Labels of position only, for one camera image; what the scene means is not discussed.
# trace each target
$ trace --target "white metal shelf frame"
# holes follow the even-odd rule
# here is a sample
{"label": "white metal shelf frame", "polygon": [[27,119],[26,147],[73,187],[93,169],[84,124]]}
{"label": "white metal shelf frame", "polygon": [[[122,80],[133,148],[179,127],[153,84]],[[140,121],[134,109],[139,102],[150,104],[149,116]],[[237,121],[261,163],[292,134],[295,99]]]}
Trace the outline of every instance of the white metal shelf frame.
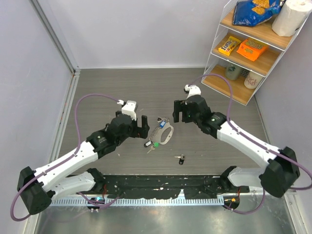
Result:
{"label": "white metal shelf frame", "polygon": [[[235,32],[236,34],[245,35],[245,36],[247,36],[247,37],[250,37],[250,38],[256,39],[256,40],[258,40],[258,41],[261,41],[261,42],[263,42],[263,43],[265,43],[265,44],[268,44],[270,47],[273,47],[274,49],[281,51],[281,53],[280,53],[280,55],[277,57],[275,63],[273,64],[273,66],[271,67],[271,69],[268,71],[268,73],[267,73],[265,76],[262,75],[262,74],[260,74],[260,73],[258,73],[258,72],[255,72],[255,73],[257,73],[257,74],[263,76],[263,79],[261,80],[261,82],[259,83],[259,85],[255,88],[255,90],[254,90],[254,92],[253,92],[253,94],[252,94],[252,96],[251,96],[251,98],[252,98],[252,97],[256,94],[256,92],[259,90],[259,88],[261,87],[261,85],[264,83],[264,81],[268,78],[268,76],[270,75],[270,73],[272,72],[272,70],[275,68],[275,66],[277,65],[277,63],[281,60],[281,58],[282,58],[283,55],[286,53],[286,51],[288,50],[288,48],[290,47],[290,45],[291,45],[291,44],[293,43],[293,41],[296,39],[296,37],[297,37],[298,34],[300,33],[300,31],[301,31],[303,25],[306,23],[306,21],[307,21],[308,18],[305,19],[305,21],[304,21],[303,24],[300,26],[300,28],[298,29],[298,31],[296,32],[296,34],[292,37],[292,39],[291,39],[290,43],[288,44],[288,46],[286,47],[286,49],[283,50],[282,48],[279,48],[279,47],[275,46],[275,45],[272,44],[272,43],[267,43],[267,42],[265,42],[265,41],[263,41],[263,40],[260,40],[260,39],[257,38],[257,37],[252,37],[251,35],[248,35],[248,34],[246,34],[246,33],[240,32],[240,31],[238,31],[238,30],[235,30],[235,29],[233,29],[233,28],[230,28],[230,27],[227,27],[227,26],[221,24],[221,21],[230,13],[230,11],[236,6],[237,2],[239,2],[239,1],[244,1],[244,0],[230,0],[230,1],[224,6],[224,8],[223,8],[223,11],[222,11],[222,14],[221,14],[221,18],[220,18],[220,22],[219,22],[219,25],[218,25],[218,28],[217,28],[217,31],[216,31],[216,34],[215,34],[215,37],[214,37],[214,42],[213,42],[213,45],[212,45],[212,47],[211,47],[211,50],[210,50],[210,53],[209,53],[209,57],[208,57],[208,60],[207,60],[207,63],[206,63],[206,67],[205,67],[204,74],[209,74],[209,73],[212,71],[212,69],[213,69],[217,64],[219,64],[219,65],[223,65],[223,64],[224,64],[223,62],[221,62],[221,61],[219,61],[219,60],[224,60],[224,61],[227,61],[227,62],[231,62],[231,63],[233,63],[233,64],[235,64],[235,65],[237,65],[237,66],[240,66],[240,67],[244,68],[244,69],[243,69],[243,72],[245,72],[245,73],[246,73],[246,70],[255,72],[255,71],[253,71],[252,69],[250,69],[250,68],[248,68],[248,67],[246,67],[246,66],[243,66],[243,65],[241,65],[241,64],[238,64],[238,63],[236,63],[236,62],[233,62],[233,61],[231,61],[231,60],[229,60],[229,59],[223,58],[223,57],[218,56],[218,55],[216,55],[216,54],[213,53],[213,49],[214,49],[214,48],[220,43],[220,41],[226,36],[226,34],[228,33],[229,30],[232,30],[232,31]],[[201,83],[204,84],[204,85],[206,85],[206,86],[208,86],[208,87],[210,87],[209,85],[207,85],[207,84],[205,84],[205,83],[203,82],[204,79],[205,79],[205,77],[202,78]]]}

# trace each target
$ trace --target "shelving unit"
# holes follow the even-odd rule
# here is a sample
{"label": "shelving unit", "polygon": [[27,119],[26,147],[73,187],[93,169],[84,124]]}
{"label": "shelving unit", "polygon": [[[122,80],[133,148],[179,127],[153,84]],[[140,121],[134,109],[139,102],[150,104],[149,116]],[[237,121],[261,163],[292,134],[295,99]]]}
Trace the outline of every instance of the shelving unit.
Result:
{"label": "shelving unit", "polygon": [[[237,0],[230,0],[223,8],[204,74],[218,74],[225,77],[225,69],[229,62],[242,67],[241,76],[237,80],[229,80],[229,82],[233,88],[233,99],[243,105],[247,105],[295,40],[306,21],[292,37],[280,37],[272,30],[274,18],[256,27],[232,25],[236,4]],[[254,62],[237,53],[238,47],[227,56],[220,53],[218,48],[226,42],[229,36],[234,36],[241,41],[246,38],[253,38],[268,44],[269,49]],[[246,88],[244,85],[245,77],[250,71],[263,76],[257,88],[253,90]],[[227,84],[218,77],[205,77],[202,79],[202,83],[223,95],[230,96]]]}

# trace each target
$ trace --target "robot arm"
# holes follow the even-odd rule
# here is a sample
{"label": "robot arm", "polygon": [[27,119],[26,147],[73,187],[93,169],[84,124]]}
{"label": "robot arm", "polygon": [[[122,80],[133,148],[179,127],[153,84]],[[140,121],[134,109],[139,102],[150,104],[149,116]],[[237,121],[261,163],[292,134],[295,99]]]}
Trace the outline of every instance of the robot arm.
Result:
{"label": "robot arm", "polygon": [[[182,112],[182,122],[195,123],[203,133],[234,146],[259,165],[257,169],[241,169],[237,167],[227,169],[223,175],[226,176],[230,186],[263,187],[271,195],[281,197],[298,179],[300,173],[297,166],[269,151],[280,152],[296,161],[296,156],[292,149],[286,147],[280,150],[278,147],[269,145],[239,128],[230,120],[231,124],[238,130],[236,131],[228,123],[224,114],[210,110],[206,100],[200,95],[200,89],[196,85],[186,85],[184,91],[188,93],[187,99],[174,102],[174,122],[179,122],[179,113]],[[253,141],[264,145],[267,149],[262,149],[243,135],[247,135]]]}
{"label": "robot arm", "polygon": [[[93,132],[86,141],[81,143],[79,151],[70,160],[66,161],[75,153],[76,149],[35,170],[30,167],[24,168],[20,172],[18,191],[35,176],[42,172],[45,174],[21,193],[21,198],[29,214],[37,214],[46,209],[53,200],[67,195],[80,191],[100,192],[105,181],[97,169],[89,169],[73,177],[67,176],[80,167],[113,152],[128,137],[147,138],[150,129],[147,117],[141,117],[142,127],[138,127],[136,109],[136,102],[127,101],[121,111],[116,112],[116,117],[112,119],[110,124],[107,124],[104,129]],[[57,168],[45,172],[63,161],[64,163]]]}

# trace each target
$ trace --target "gray wood surface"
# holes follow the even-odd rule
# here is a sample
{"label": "gray wood surface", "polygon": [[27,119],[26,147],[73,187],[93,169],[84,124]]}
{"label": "gray wood surface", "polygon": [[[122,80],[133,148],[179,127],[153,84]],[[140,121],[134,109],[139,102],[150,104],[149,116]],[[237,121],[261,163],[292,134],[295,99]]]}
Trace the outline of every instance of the gray wood surface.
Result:
{"label": "gray wood surface", "polygon": [[[74,104],[88,93],[112,95],[124,101],[134,100],[139,104],[137,115],[147,115],[150,133],[157,126],[156,119],[169,117],[172,120],[174,100],[185,99],[183,88],[203,69],[92,69],[83,70],[76,90]],[[222,94],[200,84],[202,96],[212,111],[226,114],[229,99]],[[78,122],[82,139],[92,132],[102,129],[120,110],[114,101],[103,97],[85,99],[78,109]],[[247,107],[234,102],[231,119],[241,128],[265,140],[255,100]],[[257,165],[234,147],[212,136],[203,134],[193,123],[173,123],[175,128],[172,139],[146,154],[144,139],[127,139],[116,151],[100,160],[80,168],[82,173],[96,167],[104,174],[220,174],[231,165],[243,168]],[[70,113],[60,156],[77,146],[77,133],[74,113]],[[186,159],[179,165],[177,158],[184,154]]]}

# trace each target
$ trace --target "blue chip bag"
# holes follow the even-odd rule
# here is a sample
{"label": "blue chip bag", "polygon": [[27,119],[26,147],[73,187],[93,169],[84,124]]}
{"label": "blue chip bag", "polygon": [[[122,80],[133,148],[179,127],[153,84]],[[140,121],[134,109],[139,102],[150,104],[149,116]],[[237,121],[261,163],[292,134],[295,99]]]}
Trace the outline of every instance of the blue chip bag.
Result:
{"label": "blue chip bag", "polygon": [[253,8],[260,6],[253,3],[253,0],[239,1],[235,8],[233,25],[257,26],[269,20],[273,15],[278,14],[281,10],[280,0],[267,1],[270,7],[264,8],[265,12],[262,15],[253,10]]}

